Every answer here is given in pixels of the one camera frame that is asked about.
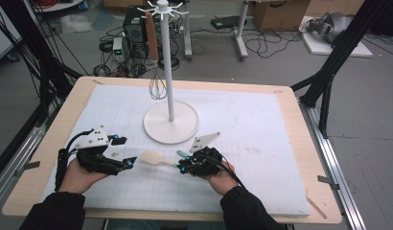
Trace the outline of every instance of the hand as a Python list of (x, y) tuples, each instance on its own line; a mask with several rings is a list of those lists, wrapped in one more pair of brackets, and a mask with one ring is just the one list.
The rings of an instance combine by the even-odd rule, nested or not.
[(77, 158), (71, 161), (65, 173), (59, 192), (83, 194), (97, 181), (107, 177), (107, 174), (88, 172), (80, 166)]
[[(222, 165), (227, 167), (228, 169), (235, 171), (235, 167), (228, 162), (223, 162)], [(218, 194), (224, 196), (229, 190), (238, 186), (238, 182), (227, 172), (227, 171), (219, 171), (215, 175), (208, 175), (201, 177), (204, 180), (207, 180), (212, 188)]]

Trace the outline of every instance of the black sleeve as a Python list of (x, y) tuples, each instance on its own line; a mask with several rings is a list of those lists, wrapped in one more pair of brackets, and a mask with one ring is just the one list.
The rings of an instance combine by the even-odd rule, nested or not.
[(33, 206), (20, 230), (78, 230), (85, 219), (85, 197), (78, 194), (53, 193)]
[(259, 198), (242, 187), (235, 187), (220, 201), (227, 230), (282, 230)]

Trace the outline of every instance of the round white base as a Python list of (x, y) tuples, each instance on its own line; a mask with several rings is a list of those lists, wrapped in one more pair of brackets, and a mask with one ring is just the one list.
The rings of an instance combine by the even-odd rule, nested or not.
[(174, 121), (170, 122), (167, 103), (158, 103), (147, 111), (144, 126), (146, 133), (164, 144), (184, 142), (197, 133), (199, 117), (187, 103), (173, 102)]

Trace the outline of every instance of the person's left hand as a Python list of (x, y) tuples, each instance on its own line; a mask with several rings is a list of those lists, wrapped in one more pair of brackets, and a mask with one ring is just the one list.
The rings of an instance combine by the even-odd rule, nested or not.
[(83, 194), (97, 181), (107, 177), (107, 174), (99, 172), (88, 172), (80, 166), (77, 158), (71, 161), (65, 173), (59, 192)]

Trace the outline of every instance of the cardboard box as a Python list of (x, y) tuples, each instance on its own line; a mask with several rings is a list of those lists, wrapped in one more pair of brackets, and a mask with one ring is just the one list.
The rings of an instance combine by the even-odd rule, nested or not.
[(253, 24), (260, 32), (297, 31), (311, 0), (257, 3)]
[(364, 0), (312, 0), (308, 6), (307, 16), (320, 17), (325, 12), (343, 12), (356, 15)]
[(127, 9), (129, 6), (146, 6), (146, 0), (104, 0), (104, 6), (112, 9)]

